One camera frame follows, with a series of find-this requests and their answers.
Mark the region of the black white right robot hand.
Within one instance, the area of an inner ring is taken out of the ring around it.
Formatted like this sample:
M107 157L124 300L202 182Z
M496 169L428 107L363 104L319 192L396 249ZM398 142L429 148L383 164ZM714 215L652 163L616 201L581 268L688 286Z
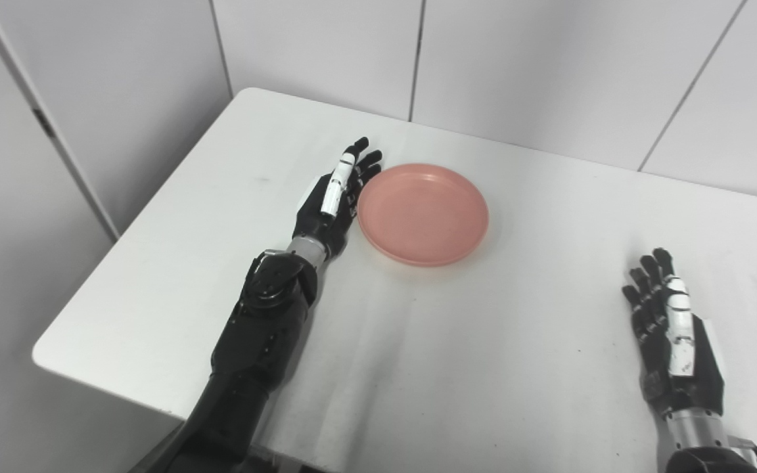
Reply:
M724 414L725 382L704 321L665 248L643 255L622 287L643 364L641 390L658 416L698 409Z

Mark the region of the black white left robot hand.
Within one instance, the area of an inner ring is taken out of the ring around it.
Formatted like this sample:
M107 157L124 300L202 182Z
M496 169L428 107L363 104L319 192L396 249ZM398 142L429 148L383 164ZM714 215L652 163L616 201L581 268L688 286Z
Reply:
M324 260L343 251L346 233L357 215L357 205L366 184L382 171L382 152L369 147L361 137L346 147L336 167L319 177L296 214L292 236L306 238L323 248Z

